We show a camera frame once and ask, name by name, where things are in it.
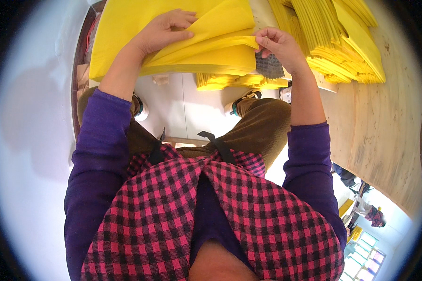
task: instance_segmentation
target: white wall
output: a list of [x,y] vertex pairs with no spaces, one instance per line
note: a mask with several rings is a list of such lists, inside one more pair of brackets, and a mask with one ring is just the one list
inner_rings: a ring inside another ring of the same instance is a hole
[[0,222],[31,280],[69,280],[63,201],[75,148],[71,84],[86,0],[51,0],[21,26],[0,75]]
[[366,193],[363,199],[377,208],[381,206],[387,222],[384,228],[373,228],[371,222],[364,217],[360,216],[356,220],[356,224],[363,228],[363,231],[378,239],[375,247],[386,254],[375,281],[394,280],[395,271],[400,268],[403,256],[409,250],[411,243],[415,242],[414,235],[410,233],[415,233],[414,229],[419,221],[413,223],[405,212],[376,189]]

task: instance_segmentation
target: sneaker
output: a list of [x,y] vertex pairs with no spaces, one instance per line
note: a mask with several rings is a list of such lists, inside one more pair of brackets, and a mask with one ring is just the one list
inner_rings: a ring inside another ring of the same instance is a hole
[[242,101],[243,99],[246,99],[246,98],[261,98],[261,95],[262,95],[262,92],[261,92],[260,89],[250,89],[250,90],[248,90],[247,92],[245,92],[243,94],[243,96],[241,98],[239,98],[236,101],[229,103],[225,106],[225,108],[224,108],[225,115],[226,116],[234,115],[234,116],[240,117],[239,115],[237,115],[237,112],[236,112],[237,104],[240,101]]
[[133,98],[133,101],[137,100],[139,102],[139,112],[135,113],[135,120],[144,121],[148,117],[147,105],[142,102],[142,100],[136,95],[136,93],[133,93]]
[[288,104],[291,103],[291,92],[293,90],[293,87],[287,87],[287,88],[281,88],[278,92],[278,97],[282,100],[287,102]]

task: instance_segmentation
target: right hand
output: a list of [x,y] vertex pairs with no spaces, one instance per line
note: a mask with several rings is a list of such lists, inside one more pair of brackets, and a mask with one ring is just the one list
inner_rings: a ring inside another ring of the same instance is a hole
[[191,31],[184,29],[193,24],[197,18],[195,12],[176,9],[160,14],[144,27],[130,44],[140,49],[144,56],[161,50],[169,44],[190,39],[194,36]]
[[292,76],[309,69],[305,55],[291,34],[269,26],[256,31],[253,35],[260,45],[260,49],[255,52],[262,52],[263,58],[273,53]]

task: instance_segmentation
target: purple sweater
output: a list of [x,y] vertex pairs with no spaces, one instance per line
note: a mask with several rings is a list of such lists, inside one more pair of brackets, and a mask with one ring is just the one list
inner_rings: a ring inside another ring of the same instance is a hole
[[[72,280],[79,280],[89,245],[117,191],[127,179],[129,150],[126,132],[131,119],[130,106],[128,101],[96,90],[84,111],[64,200],[64,237]],[[344,249],[347,233],[339,218],[338,202],[333,193],[327,122],[292,126],[287,136],[289,160],[283,168],[286,173],[283,187],[326,218]],[[211,238],[217,239],[252,269],[211,183],[208,178],[200,177],[190,264],[203,242]]]

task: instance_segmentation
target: stack of yellow bags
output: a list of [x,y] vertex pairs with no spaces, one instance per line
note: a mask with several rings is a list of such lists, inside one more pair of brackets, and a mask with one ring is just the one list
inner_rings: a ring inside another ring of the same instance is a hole
[[350,233],[350,236],[347,237],[347,243],[350,242],[350,240],[358,241],[358,239],[360,239],[362,232],[363,232],[363,229],[361,227],[355,226],[355,228]]
[[90,79],[100,82],[120,49],[157,15],[181,8],[197,12],[189,40],[149,55],[141,76],[162,72],[246,75],[255,70],[251,36],[255,23],[248,0],[108,0],[92,50]]
[[278,89],[287,87],[287,80],[269,79],[258,74],[247,74],[244,76],[222,75],[210,73],[197,73],[197,90],[215,91],[222,90],[229,86],[243,86],[257,89]]
[[377,26],[377,22],[363,0],[269,0],[269,3],[280,29],[293,35],[309,66],[328,82],[386,81],[380,53],[368,29]]
[[197,90],[215,91],[231,86],[237,75],[197,73]]

